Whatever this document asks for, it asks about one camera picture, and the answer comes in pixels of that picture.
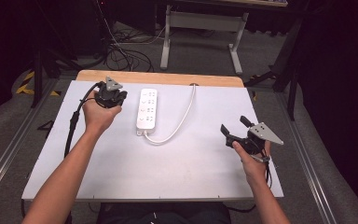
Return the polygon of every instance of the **wrist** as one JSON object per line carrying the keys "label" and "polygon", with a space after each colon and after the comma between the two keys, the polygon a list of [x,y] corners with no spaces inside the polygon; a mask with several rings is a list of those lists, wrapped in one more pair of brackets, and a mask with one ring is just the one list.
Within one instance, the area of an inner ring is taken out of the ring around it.
{"label": "wrist", "polygon": [[246,176],[246,180],[248,181],[249,186],[253,188],[263,188],[268,187],[266,178],[262,175],[258,176]]}
{"label": "wrist", "polygon": [[84,132],[84,135],[88,136],[91,139],[95,139],[97,141],[101,135],[103,134],[103,131],[97,128],[92,127],[86,127],[86,131]]}

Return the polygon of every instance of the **cord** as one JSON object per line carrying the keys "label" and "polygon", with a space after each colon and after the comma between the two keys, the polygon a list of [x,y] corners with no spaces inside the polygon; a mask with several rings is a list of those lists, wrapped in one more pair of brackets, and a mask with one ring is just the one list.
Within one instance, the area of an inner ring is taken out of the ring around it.
{"label": "cord", "polygon": [[25,217],[26,213],[25,213],[25,200],[21,199],[21,214],[22,217]]}
{"label": "cord", "polygon": [[[262,157],[266,157],[265,154],[265,149],[263,148],[263,150],[260,152]],[[271,171],[269,170],[269,161],[265,162],[266,164],[266,182],[268,183],[269,181],[269,188],[271,189],[272,187],[272,175],[271,175]],[[255,209],[255,204],[249,208],[249,209],[239,209],[239,208],[233,208],[233,207],[227,207],[226,208],[228,210],[234,211],[234,212],[240,212],[240,213],[249,213],[252,212]]]}
{"label": "cord", "polygon": [[135,45],[135,44],[140,44],[140,45],[148,45],[148,44],[152,44],[153,42],[155,42],[157,39],[163,39],[161,36],[162,32],[165,30],[165,26],[164,28],[161,29],[161,31],[159,32],[159,34],[157,36],[134,36],[129,38],[128,40],[134,40],[134,39],[141,39],[141,38],[154,38],[154,40],[150,41],[150,42],[129,42],[129,43],[121,43],[121,45]]}
{"label": "cord", "polygon": [[140,61],[148,64],[146,72],[154,72],[154,67],[151,60],[142,52],[131,49],[124,49],[118,43],[109,45],[108,57],[106,57],[103,64],[105,64],[112,71],[123,71],[129,69],[133,71],[140,65]]}
{"label": "cord", "polygon": [[191,93],[191,99],[190,99],[190,103],[188,105],[188,108],[187,108],[187,111],[185,112],[185,115],[183,116],[182,120],[180,121],[179,125],[176,127],[175,131],[173,131],[173,133],[168,136],[166,139],[164,140],[161,140],[161,141],[156,141],[156,140],[153,140],[151,139],[148,135],[147,135],[147,131],[144,131],[144,135],[146,137],[147,140],[149,140],[150,142],[154,143],[154,144],[161,144],[161,143],[164,143],[164,142],[167,142],[168,140],[170,140],[175,134],[176,132],[179,130],[179,128],[182,126],[182,123],[183,121],[185,121],[186,117],[187,117],[187,114],[188,114],[188,111],[190,110],[191,108],[191,105],[193,104],[193,99],[194,99],[194,95],[196,93],[196,84],[193,84],[193,91]]}
{"label": "cord", "polygon": [[126,61],[127,61],[127,63],[128,63],[128,65],[127,65],[126,67],[129,67],[129,68],[130,68],[130,71],[132,71],[132,63],[130,63],[130,60],[129,60],[128,55],[127,55],[125,52],[123,52],[121,46],[120,46],[120,45],[118,44],[118,42],[116,41],[115,36],[112,34],[112,31],[110,30],[109,24],[107,23],[106,18],[103,16],[103,11],[101,10],[101,7],[100,7],[100,4],[99,4],[98,0],[96,0],[95,2],[96,2],[97,8],[98,8],[99,13],[100,13],[100,20],[104,22],[105,28],[106,28],[107,32],[110,34],[111,40],[113,40],[113,41],[116,43],[117,49],[118,49],[118,50],[120,51],[120,53],[125,57],[125,59],[126,59]]}
{"label": "cord", "polygon": [[70,124],[70,127],[69,127],[68,138],[66,139],[65,151],[64,151],[64,154],[63,154],[64,157],[66,157],[66,155],[68,155],[68,153],[69,153],[69,149],[71,147],[72,138],[73,138],[74,133],[75,133],[76,125],[77,125],[77,122],[79,121],[79,115],[80,115],[81,106],[88,101],[87,97],[94,90],[94,88],[95,87],[101,87],[101,84],[102,84],[101,82],[98,82],[98,83],[95,83],[91,88],[89,88],[89,90],[87,91],[86,95],[83,97],[82,100],[80,100],[80,104],[77,107],[77,110],[72,115],[71,124]]}
{"label": "cord", "polygon": [[91,203],[89,203],[89,210],[93,213],[99,213],[99,211],[97,210],[94,210],[92,207],[91,207]]}

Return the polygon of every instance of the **metal rail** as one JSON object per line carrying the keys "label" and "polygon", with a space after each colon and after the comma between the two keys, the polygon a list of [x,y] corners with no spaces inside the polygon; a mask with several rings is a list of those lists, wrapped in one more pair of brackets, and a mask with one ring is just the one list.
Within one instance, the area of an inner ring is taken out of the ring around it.
{"label": "metal rail", "polygon": [[285,101],[283,93],[275,93],[279,105],[281,106],[281,110],[284,114],[285,120],[290,127],[290,131],[294,137],[297,148],[297,156],[300,160],[301,166],[303,167],[305,176],[310,184],[310,190],[312,191],[313,197],[315,198],[316,204],[318,205],[319,212],[322,215],[322,219],[324,223],[337,223],[333,211],[330,208],[329,202],[324,194],[324,189],[319,181],[318,176],[316,175],[315,170],[313,169],[312,162],[310,161],[310,157],[308,155],[307,149],[304,146],[304,143],[301,140],[301,136],[299,134],[298,128],[294,121],[291,121],[286,107],[287,103]]}
{"label": "metal rail", "polygon": [[10,144],[7,146],[7,149],[3,153],[2,157],[0,158],[0,182],[5,176],[5,173],[12,163],[14,157],[16,156],[17,152],[22,146],[22,143],[25,137],[28,134],[28,131],[38,115],[39,111],[41,110],[43,104],[48,99],[49,93],[53,91],[55,84],[57,83],[57,79],[49,79],[46,83],[46,87],[43,92],[43,97],[40,102],[36,105],[35,108],[30,108],[27,115],[25,116],[24,121],[22,122],[20,128],[15,133],[14,137],[10,141]]}

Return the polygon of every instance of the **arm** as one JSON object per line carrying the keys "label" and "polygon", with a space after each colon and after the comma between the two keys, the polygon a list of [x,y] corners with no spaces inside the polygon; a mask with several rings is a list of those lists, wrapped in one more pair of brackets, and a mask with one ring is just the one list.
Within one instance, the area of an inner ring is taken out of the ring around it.
{"label": "arm", "polygon": [[[268,224],[290,223],[266,182],[266,164],[250,157],[239,143],[234,142],[232,145],[241,157],[243,170],[246,173],[246,180],[255,196],[255,204],[260,213],[262,222]],[[270,155],[269,141],[266,141],[265,149],[267,155]]]}
{"label": "arm", "polygon": [[63,223],[75,201],[92,151],[121,106],[100,107],[94,100],[83,105],[86,131],[36,194],[23,223]]}

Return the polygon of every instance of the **metal bracket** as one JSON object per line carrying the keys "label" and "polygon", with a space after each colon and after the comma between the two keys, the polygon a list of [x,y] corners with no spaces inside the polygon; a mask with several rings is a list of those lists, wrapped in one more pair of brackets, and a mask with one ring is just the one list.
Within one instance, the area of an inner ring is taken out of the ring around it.
{"label": "metal bracket", "polygon": [[114,81],[111,77],[106,77],[106,90],[107,91],[115,91],[123,88],[123,86],[116,81]]}
{"label": "metal bracket", "polygon": [[256,124],[249,129],[249,132],[256,135],[258,138],[268,140],[270,142],[283,145],[283,141],[279,138],[264,122]]}

